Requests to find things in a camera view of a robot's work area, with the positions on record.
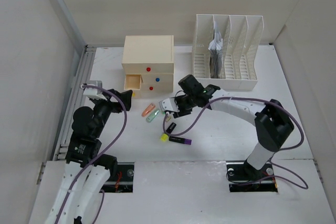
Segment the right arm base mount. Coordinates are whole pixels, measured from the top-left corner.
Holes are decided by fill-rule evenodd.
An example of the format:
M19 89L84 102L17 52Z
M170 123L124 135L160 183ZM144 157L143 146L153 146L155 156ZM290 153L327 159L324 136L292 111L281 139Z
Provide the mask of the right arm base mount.
M273 167L269 162L256 170L247 162L231 161L226 163L226 169L231 193L278 192Z

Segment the grey booklet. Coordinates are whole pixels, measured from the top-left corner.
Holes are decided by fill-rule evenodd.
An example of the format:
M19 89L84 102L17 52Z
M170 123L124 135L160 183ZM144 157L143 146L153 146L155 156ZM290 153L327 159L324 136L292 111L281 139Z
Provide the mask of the grey booklet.
M209 43L208 50L210 77L219 79L223 64L223 38L216 22L214 22L213 40Z

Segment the small beige eraser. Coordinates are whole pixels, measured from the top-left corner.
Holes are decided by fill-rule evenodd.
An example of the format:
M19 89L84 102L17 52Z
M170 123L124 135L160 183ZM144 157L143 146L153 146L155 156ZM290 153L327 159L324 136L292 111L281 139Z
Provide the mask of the small beige eraser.
M165 118L165 122L168 122L170 119L171 119L171 116L167 115L166 118Z

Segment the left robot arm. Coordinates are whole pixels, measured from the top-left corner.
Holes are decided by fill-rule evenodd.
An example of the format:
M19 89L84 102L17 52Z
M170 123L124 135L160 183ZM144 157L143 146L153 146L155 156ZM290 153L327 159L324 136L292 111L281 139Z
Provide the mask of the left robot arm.
M132 91L118 92L85 85L84 95L94 104L73 114L72 135L64 174L46 223L93 223L89 213L102 187L117 176L117 158L99 152L99 137L112 113L127 113Z

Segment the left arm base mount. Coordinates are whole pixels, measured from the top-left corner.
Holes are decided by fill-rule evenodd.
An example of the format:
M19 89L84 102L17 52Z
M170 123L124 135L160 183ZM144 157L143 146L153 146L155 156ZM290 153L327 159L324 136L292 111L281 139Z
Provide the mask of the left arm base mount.
M119 163L115 174L102 186L105 193L132 193L134 163Z

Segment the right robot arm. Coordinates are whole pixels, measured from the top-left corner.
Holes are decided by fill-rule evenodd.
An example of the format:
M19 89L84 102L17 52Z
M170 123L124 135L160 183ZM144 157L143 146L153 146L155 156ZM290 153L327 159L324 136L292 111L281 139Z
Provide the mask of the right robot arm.
M239 170L245 180L261 178L264 165L281 149L295 128L277 100L256 102L233 98L213 84L202 86L191 74L181 79L179 86L183 95L165 99L161 103L163 110L174 118L189 115L194 107L199 107L228 113L256 128L258 143Z

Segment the beige wooden drawer cabinet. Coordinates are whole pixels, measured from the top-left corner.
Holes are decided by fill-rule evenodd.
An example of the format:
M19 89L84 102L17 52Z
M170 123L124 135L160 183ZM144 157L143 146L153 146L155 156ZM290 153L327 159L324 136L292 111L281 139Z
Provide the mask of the beige wooden drawer cabinet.
M122 67L124 90L135 99L172 93L174 89L174 36L126 36Z

